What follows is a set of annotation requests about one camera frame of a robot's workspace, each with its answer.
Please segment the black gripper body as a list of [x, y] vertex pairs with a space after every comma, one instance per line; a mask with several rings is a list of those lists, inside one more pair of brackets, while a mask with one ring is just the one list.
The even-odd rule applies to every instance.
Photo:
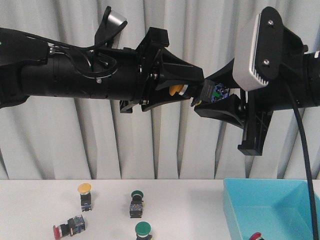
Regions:
[[307, 49], [300, 37], [284, 27], [278, 76], [266, 87], [246, 91], [248, 109], [242, 143], [238, 146], [244, 155], [262, 155], [273, 111], [290, 109], [293, 104], [302, 108], [309, 105]]
[[131, 114], [134, 106], [145, 107], [150, 103], [151, 88], [155, 86], [152, 78], [157, 75], [156, 61], [161, 51], [168, 46], [168, 31], [150, 27], [133, 51], [134, 60], [127, 66], [121, 66], [118, 69], [117, 72], [121, 74], [121, 77], [120, 82], [116, 85], [124, 88], [124, 96], [119, 98], [121, 113]]

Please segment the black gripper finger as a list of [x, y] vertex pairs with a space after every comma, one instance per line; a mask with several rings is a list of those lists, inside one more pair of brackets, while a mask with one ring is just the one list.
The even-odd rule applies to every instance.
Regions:
[[190, 99], [189, 97], [184, 97], [179, 94], [175, 94], [173, 96], [169, 94], [155, 94], [149, 98], [148, 104], [141, 106], [141, 110], [143, 112], [147, 112], [161, 105], [170, 104], [174, 102], [181, 102], [189, 99]]
[[241, 129], [245, 127], [246, 112], [241, 110], [241, 100], [235, 94], [214, 103], [201, 103], [194, 111], [203, 118], [224, 121]]
[[239, 89], [240, 86], [233, 78], [234, 58], [223, 68], [217, 72], [207, 76], [205, 79], [213, 81], [218, 84], [222, 84], [229, 89]]
[[160, 91], [174, 85], [195, 85], [203, 82], [203, 70], [168, 51], [165, 47], [152, 54], [152, 89]]

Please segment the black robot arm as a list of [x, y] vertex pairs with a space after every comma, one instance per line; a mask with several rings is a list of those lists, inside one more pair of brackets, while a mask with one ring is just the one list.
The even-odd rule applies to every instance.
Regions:
[[[216, 84], [239, 89], [240, 95], [214, 101]], [[285, 26], [245, 28], [234, 59], [205, 80], [203, 92], [211, 99], [195, 112], [241, 128], [238, 149], [260, 156], [274, 111], [319, 106], [320, 60]]]
[[30, 96], [107, 99], [131, 113], [136, 105], [148, 111], [195, 97], [204, 82], [202, 69], [170, 53], [168, 45], [168, 32], [154, 27], [136, 49], [89, 51], [2, 28], [0, 106], [23, 104]]

